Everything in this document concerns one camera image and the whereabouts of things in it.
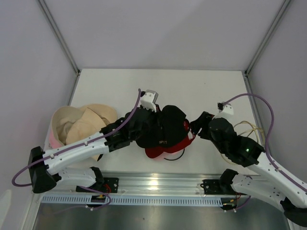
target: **gray floor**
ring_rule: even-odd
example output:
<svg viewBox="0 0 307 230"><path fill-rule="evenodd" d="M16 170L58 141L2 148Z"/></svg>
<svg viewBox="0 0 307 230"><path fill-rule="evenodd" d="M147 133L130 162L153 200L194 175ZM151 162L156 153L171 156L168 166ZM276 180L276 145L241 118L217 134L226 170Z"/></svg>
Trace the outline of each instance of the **gray floor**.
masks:
<svg viewBox="0 0 307 230"><path fill-rule="evenodd" d="M218 207L115 206L89 211L42 204L35 230L288 230L282 212L252 199L237 213Z"/></svg>

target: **gray wall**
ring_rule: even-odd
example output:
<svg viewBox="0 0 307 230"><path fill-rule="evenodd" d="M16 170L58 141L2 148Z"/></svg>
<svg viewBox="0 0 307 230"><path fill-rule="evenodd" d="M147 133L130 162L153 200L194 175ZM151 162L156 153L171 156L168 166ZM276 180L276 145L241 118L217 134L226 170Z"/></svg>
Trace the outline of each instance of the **gray wall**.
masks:
<svg viewBox="0 0 307 230"><path fill-rule="evenodd" d="M68 102L74 73L34 0L0 1L0 195L12 190L2 226L19 229L31 188L11 179L43 146L52 113ZM29 183L28 172L18 180Z"/></svg>
<svg viewBox="0 0 307 230"><path fill-rule="evenodd" d="M307 1L294 0L251 74L252 88L272 105L272 155L307 181ZM269 110L259 103L264 125Z"/></svg>
<svg viewBox="0 0 307 230"><path fill-rule="evenodd" d="M79 68L244 70L283 0L46 0Z"/></svg>

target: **hat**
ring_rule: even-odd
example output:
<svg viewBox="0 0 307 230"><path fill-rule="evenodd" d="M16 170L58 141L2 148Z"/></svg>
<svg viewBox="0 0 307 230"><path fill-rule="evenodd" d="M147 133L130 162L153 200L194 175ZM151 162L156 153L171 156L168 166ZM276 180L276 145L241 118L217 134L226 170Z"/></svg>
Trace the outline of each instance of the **hat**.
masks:
<svg viewBox="0 0 307 230"><path fill-rule="evenodd" d="M56 149L82 140L117 120L117 112L103 104L89 104L81 108L65 106L51 119L49 142Z"/></svg>
<svg viewBox="0 0 307 230"><path fill-rule="evenodd" d="M189 121L178 107L167 105L158 112L158 123L136 140L139 147L145 148L149 158L156 158L163 152L174 153L191 144L195 135L189 138Z"/></svg>

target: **white arm segment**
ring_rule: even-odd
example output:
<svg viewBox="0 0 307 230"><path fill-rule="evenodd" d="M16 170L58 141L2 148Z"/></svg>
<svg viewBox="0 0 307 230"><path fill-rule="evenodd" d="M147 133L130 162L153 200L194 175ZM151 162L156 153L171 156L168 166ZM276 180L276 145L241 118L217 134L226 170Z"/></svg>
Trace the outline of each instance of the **white arm segment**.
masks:
<svg viewBox="0 0 307 230"><path fill-rule="evenodd" d="M248 176L241 174L236 175L232 181L231 187L234 191L248 194L262 200L283 212L283 207L280 202L284 200L286 196L274 185L252 180Z"/></svg>
<svg viewBox="0 0 307 230"><path fill-rule="evenodd" d="M293 205L300 208L307 208L306 192L297 187L286 177L284 177L277 169L275 169L269 162L264 152L262 152L258 157L258 162L259 164L254 164L248 166L247 168L267 178L273 185L276 186L276 188L283 192L283 194L292 202ZM274 163L278 165L280 170L289 175L298 184L302 185L304 188L307 188L307 184L305 182L295 177L292 173L281 166L276 160L274 160Z"/></svg>
<svg viewBox="0 0 307 230"><path fill-rule="evenodd" d="M65 168L59 171L61 180L57 182L57 186L73 185L90 187L96 183L96 176L92 169L73 169Z"/></svg>
<svg viewBox="0 0 307 230"><path fill-rule="evenodd" d="M70 148L78 144L82 144L82 143L85 144L85 146L71 149L58 156L54 156L53 158L45 160L44 161L45 165L48 165L48 169L47 169L48 173L50 173L51 175L54 175L73 163L82 161L86 158L89 158L95 155L109 153L109 147L105 145L105 142L106 142L105 138L96 140L92 143L88 143L88 141L94 138L97 138L97 137L101 137L101 136L103 136L103 134L97 132L88 138L77 141L70 145L67 145L67 146L64 146L58 149L47 150L45 154L43 154L43 157L51 156L52 154L55 154L61 150Z"/></svg>

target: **metal corner post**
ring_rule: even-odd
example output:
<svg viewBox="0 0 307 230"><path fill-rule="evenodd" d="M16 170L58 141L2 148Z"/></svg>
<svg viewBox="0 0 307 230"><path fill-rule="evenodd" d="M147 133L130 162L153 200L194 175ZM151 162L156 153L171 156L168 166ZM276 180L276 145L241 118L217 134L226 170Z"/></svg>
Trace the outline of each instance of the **metal corner post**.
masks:
<svg viewBox="0 0 307 230"><path fill-rule="evenodd" d="M43 15L45 16L48 24L50 25L51 30L54 33L57 41L59 42L59 45L61 46L66 58L68 59L70 65L71 65L71 67L73 68L76 75L78 76L79 73L80 73L80 70L78 69L77 64L76 64L76 62L75 62L75 60L74 60L74 58L73 58L73 56L70 52L65 40L64 40L56 22L54 21L54 18L52 17L52 14L51 14L45 0L36 0L36 1L38 3L39 7L41 8Z"/></svg>
<svg viewBox="0 0 307 230"><path fill-rule="evenodd" d="M253 59L251 60L250 64L247 67L247 70L245 71L246 76L248 77L251 70L253 69L253 67L255 66L257 60L260 58L261 54L263 53L263 51L265 50L265 48L267 47L267 45L269 44L271 38L274 35L274 32L276 31L277 27L279 26L280 22L283 19L283 16L285 15L285 13L287 12L287 10L290 7L291 2L293 2L293 0L284 0L281 7L279 8L273 22L271 23L267 33L265 34L263 40L261 41L255 55L253 56Z"/></svg>

